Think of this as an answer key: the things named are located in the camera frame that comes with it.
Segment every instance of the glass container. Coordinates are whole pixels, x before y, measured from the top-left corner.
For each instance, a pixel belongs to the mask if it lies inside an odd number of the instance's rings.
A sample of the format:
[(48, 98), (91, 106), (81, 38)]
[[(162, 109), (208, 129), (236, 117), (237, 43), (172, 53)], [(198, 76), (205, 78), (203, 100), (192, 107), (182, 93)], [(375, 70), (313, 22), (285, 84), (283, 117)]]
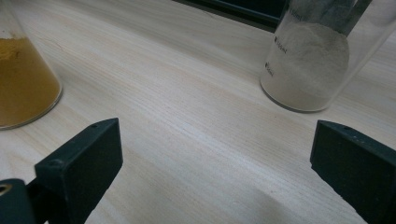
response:
[(0, 0), (0, 130), (29, 123), (59, 101), (62, 85)]
[(396, 27), (395, 0), (290, 0), (261, 84), (300, 112), (328, 107)]

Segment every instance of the white powder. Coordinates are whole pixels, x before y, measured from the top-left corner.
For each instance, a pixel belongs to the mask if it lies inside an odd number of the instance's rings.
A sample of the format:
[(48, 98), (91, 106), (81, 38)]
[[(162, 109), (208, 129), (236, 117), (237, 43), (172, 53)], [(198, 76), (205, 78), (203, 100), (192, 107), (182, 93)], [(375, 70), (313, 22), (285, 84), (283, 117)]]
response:
[(276, 101), (293, 109), (325, 108), (345, 78), (347, 38), (308, 22), (293, 22), (277, 35), (262, 76), (263, 88)]

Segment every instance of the printed label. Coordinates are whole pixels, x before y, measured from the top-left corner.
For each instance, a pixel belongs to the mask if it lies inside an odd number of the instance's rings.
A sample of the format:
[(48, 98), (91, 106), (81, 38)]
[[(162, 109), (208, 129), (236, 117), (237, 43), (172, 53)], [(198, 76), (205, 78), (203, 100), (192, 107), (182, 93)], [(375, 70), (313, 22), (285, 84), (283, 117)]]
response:
[(284, 53), (286, 53), (288, 50), (283, 47), (282, 43), (280, 43), (279, 39), (277, 38), (277, 36), (275, 36), (275, 43), (277, 45), (277, 47), (282, 50)]
[(298, 21), (302, 21), (303, 20), (303, 16), (299, 15), (298, 12), (296, 10), (294, 10), (293, 8), (291, 8), (289, 10), (289, 12), (290, 12), (290, 15), (292, 17), (294, 17), (295, 19), (297, 19)]
[(274, 76), (274, 71), (270, 67), (270, 63), (265, 63), (265, 68), (267, 69), (267, 72), (271, 75), (271, 77)]

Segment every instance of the wooden table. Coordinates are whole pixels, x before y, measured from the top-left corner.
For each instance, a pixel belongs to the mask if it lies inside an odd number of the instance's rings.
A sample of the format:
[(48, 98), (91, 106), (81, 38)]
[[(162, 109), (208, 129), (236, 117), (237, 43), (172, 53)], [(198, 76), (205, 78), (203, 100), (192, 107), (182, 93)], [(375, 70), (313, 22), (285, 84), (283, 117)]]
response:
[(120, 118), (124, 164), (87, 223), (364, 223), (310, 168), (318, 119), (396, 148), (396, 34), (333, 105), (299, 114), (259, 76), (272, 34), (169, 0), (16, 0), (64, 84), (48, 115), (0, 132), (0, 179)]

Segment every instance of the yellow liquid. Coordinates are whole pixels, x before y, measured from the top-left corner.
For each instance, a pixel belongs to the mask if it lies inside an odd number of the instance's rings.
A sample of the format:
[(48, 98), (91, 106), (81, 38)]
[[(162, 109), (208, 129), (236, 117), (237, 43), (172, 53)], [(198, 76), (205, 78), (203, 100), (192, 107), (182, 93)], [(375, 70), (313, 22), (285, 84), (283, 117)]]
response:
[(0, 38), (0, 129), (43, 115), (60, 92), (61, 84), (28, 38)]

